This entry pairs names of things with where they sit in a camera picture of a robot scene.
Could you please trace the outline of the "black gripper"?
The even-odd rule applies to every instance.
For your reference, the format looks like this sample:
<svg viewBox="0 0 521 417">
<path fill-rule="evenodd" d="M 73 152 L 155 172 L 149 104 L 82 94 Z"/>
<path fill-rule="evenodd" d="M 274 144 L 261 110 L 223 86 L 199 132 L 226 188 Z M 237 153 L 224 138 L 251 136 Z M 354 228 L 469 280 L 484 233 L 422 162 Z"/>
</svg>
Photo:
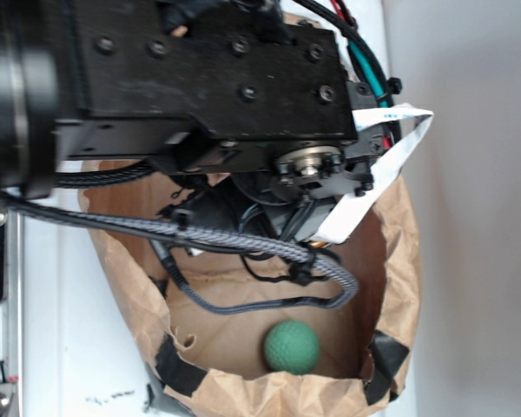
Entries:
<svg viewBox="0 0 521 417">
<path fill-rule="evenodd" d="M 170 148 L 171 179 L 189 194 L 160 215 L 207 228 L 306 242 L 340 195 L 373 189 L 373 165 L 389 130 L 355 126 L 363 109 L 385 109 L 366 82 L 238 83 L 173 96 L 185 136 Z"/>
</svg>

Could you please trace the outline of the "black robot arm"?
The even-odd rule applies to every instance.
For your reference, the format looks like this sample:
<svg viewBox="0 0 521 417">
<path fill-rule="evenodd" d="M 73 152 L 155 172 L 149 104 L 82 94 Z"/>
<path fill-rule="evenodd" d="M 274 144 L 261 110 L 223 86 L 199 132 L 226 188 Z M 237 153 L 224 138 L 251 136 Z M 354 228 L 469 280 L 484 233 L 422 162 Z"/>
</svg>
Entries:
<svg viewBox="0 0 521 417">
<path fill-rule="evenodd" d="M 276 1 L 0 1 L 0 205 L 168 175 L 162 214 L 287 242 L 366 195 L 396 122 L 356 28 L 286 23 Z"/>
</svg>

